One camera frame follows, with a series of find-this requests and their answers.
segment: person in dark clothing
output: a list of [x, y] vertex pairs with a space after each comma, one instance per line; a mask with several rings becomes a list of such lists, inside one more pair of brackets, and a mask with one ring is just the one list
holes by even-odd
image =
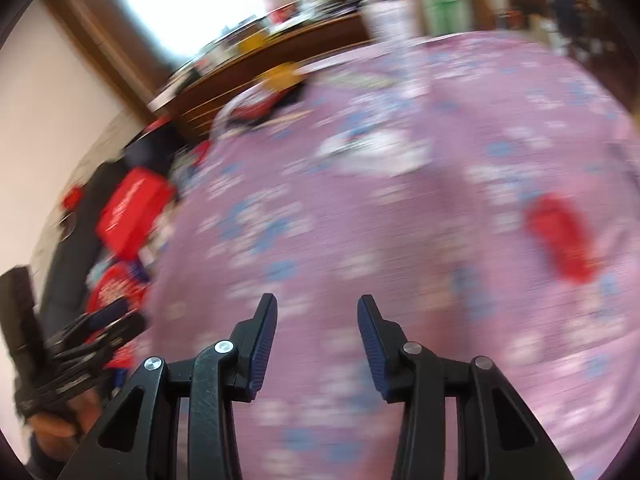
[[571, 40], [582, 36], [582, 18], [576, 0], [553, 0], [551, 9], [556, 15], [560, 34]]
[[[89, 390], [69, 401], [76, 420], [86, 434], [102, 413], [100, 397]], [[37, 480], [56, 480], [66, 462], [78, 447], [73, 424], [49, 413], [37, 413], [27, 420], [33, 429], [30, 438], [31, 457], [26, 467]]]

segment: purple bedsheet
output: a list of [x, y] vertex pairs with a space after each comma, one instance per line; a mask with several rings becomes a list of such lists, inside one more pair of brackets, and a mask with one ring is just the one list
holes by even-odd
[[[381, 53], [354, 51], [300, 104], [217, 142], [161, 261], [141, 357], [192, 357], [274, 293], [263, 390], [234, 408], [244, 478], [386, 480], [401, 412], [358, 334], [357, 299], [373, 294], [437, 354], [492, 357], [576, 479], [598, 478], [640, 413], [632, 121], [577, 64], [516, 36]], [[407, 66], [428, 94], [406, 97]], [[394, 176], [384, 160], [346, 173], [354, 153], [316, 156], [331, 136], [379, 130], [429, 156]], [[589, 285], [562, 280], [523, 225], [549, 191], [594, 241]]]

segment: bedsheet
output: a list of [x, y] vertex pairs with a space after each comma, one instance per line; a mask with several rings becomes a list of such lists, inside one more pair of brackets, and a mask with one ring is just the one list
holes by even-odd
[[[193, 357], [277, 296], [263, 390], [234, 405], [245, 479], [390, 478], [401, 406], [370, 378], [362, 294], [441, 356], [492, 357], [576, 479], [599, 477], [640, 413], [638, 144], [578, 64], [511, 33], [368, 46], [267, 123], [221, 131], [139, 350]], [[345, 132], [382, 132], [382, 158], [318, 156]], [[380, 170], [385, 146], [404, 154], [388, 167], [412, 163]], [[545, 192], [586, 226], [602, 263], [592, 283], [563, 280], [526, 229]]]

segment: human hand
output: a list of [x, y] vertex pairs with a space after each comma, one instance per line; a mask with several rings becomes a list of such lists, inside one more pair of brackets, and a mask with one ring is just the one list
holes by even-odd
[[[76, 420], [87, 434], [102, 414], [100, 397], [95, 390], [87, 390], [71, 399], [69, 407], [76, 414]], [[36, 413], [27, 419], [40, 449], [53, 460], [67, 462], [78, 448], [76, 427], [50, 413]]]

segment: silver screw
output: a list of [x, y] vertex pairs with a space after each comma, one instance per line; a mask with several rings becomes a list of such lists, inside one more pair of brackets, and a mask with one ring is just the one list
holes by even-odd
[[231, 341], [218, 341], [213, 349], [219, 354], [228, 354], [234, 349], [234, 344]]
[[159, 357], [150, 357], [145, 361], [145, 368], [147, 370], [158, 370], [162, 365], [162, 359]]
[[409, 341], [408, 343], [404, 343], [404, 345], [402, 345], [402, 350], [404, 350], [408, 354], [418, 355], [420, 352], [422, 352], [422, 345], [414, 341]]
[[484, 357], [483, 355], [476, 357], [476, 366], [481, 370], [490, 370], [493, 365], [494, 362], [488, 357]]

